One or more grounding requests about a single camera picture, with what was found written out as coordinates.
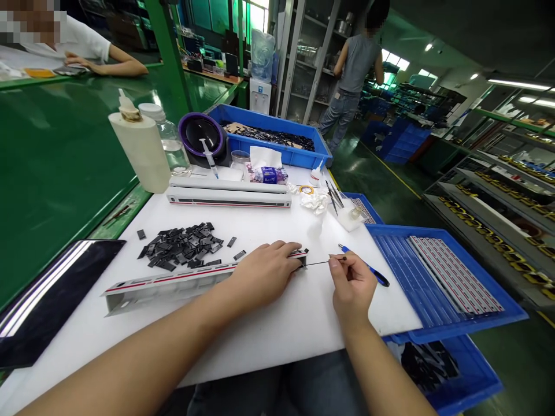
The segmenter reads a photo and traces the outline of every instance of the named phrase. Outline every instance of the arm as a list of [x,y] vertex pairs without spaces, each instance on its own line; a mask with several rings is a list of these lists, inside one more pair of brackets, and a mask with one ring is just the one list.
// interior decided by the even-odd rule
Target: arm
[[264,244],[227,280],[115,345],[52,387],[19,416],[148,416],[235,319],[270,304],[301,265],[298,243]]
[[384,74],[383,74],[383,56],[382,52],[378,54],[376,62],[374,62],[374,74],[376,75],[376,82],[378,85],[383,84]]
[[372,324],[368,309],[378,282],[366,264],[349,251],[330,258],[334,309],[345,347],[372,416],[437,416]]
[[99,75],[112,75],[112,76],[123,76],[123,77],[137,77],[139,75],[148,74],[149,70],[137,61],[134,57],[128,53],[122,51],[117,46],[110,44],[109,56],[113,60],[119,62],[118,64],[108,64],[108,65],[97,65],[89,62],[88,60],[79,57],[72,53],[66,53],[67,65],[69,64],[80,64],[85,68],[89,68],[94,73]]
[[341,74],[343,73],[343,66],[345,64],[345,61],[347,60],[348,53],[349,53],[349,42],[347,41],[343,45],[343,49],[341,50],[341,54],[339,55],[339,58],[337,59],[337,64],[335,64],[335,67],[334,67],[334,75],[337,78],[341,77]]

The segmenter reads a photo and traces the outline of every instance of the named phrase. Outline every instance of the factory floor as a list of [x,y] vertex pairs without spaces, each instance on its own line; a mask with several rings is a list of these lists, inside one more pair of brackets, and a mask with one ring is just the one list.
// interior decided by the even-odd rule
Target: factory floor
[[[345,192],[365,194],[386,224],[446,228],[415,194],[433,179],[411,164],[383,162],[358,138],[364,125],[355,121],[335,154],[330,171]],[[505,389],[466,411],[465,416],[540,416],[555,404],[555,328],[536,312],[530,319],[473,334],[472,340]]]

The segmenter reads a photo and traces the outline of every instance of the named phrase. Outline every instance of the white squeeze bottle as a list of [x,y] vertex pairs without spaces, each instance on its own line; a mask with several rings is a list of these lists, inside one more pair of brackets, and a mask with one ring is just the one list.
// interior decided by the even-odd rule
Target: white squeeze bottle
[[143,188],[161,194],[168,188],[171,172],[162,148],[156,122],[141,116],[120,88],[119,113],[108,116],[135,174]]

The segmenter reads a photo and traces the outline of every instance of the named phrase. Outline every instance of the ceiling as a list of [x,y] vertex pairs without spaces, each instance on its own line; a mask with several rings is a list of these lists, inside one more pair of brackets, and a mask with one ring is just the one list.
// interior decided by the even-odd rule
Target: ceiling
[[[391,8],[386,25],[418,27],[485,69],[535,76],[555,57],[552,0],[391,0]],[[555,63],[542,77],[555,79]]]
[[[434,35],[414,26],[395,10],[390,11],[379,36],[384,49],[409,62],[418,62],[420,67],[437,75],[447,68],[475,71],[482,67]],[[424,48],[431,42],[434,48],[426,52]]]

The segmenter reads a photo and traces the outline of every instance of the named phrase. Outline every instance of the jeans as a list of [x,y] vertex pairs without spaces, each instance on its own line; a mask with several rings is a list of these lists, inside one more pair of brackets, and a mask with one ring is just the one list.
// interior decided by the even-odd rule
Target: jeans
[[198,384],[187,416],[368,415],[346,350]]
[[348,92],[338,89],[331,100],[330,106],[320,119],[318,130],[322,136],[330,131],[335,122],[339,120],[339,125],[334,132],[334,137],[331,142],[328,143],[328,148],[332,154],[335,153],[335,150],[339,147],[341,140],[347,132],[349,123],[353,121],[354,115],[357,112],[359,99],[359,92]]

